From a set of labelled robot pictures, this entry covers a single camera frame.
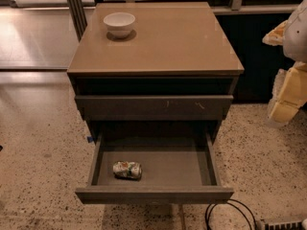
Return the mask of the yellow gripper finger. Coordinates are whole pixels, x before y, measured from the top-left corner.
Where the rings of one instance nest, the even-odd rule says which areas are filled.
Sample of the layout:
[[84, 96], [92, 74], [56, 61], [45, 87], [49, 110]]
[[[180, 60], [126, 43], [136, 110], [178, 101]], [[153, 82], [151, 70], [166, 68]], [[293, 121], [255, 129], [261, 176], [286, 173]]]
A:
[[263, 37], [262, 42], [271, 46], [282, 46], [286, 25], [287, 20], [281, 22], [278, 26], [276, 26]]
[[272, 98], [268, 104], [268, 119], [274, 125], [286, 125], [307, 103], [307, 69], [293, 66], [279, 69], [274, 79]]

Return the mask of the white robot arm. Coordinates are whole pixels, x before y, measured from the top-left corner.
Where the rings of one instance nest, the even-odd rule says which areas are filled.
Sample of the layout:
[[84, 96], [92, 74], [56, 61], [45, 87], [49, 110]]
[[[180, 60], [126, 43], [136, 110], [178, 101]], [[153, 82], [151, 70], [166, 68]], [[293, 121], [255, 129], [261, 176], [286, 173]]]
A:
[[268, 104], [268, 124], [283, 127], [307, 103], [307, 0], [267, 33], [262, 42], [281, 46], [284, 56], [295, 62], [289, 70], [278, 70]]

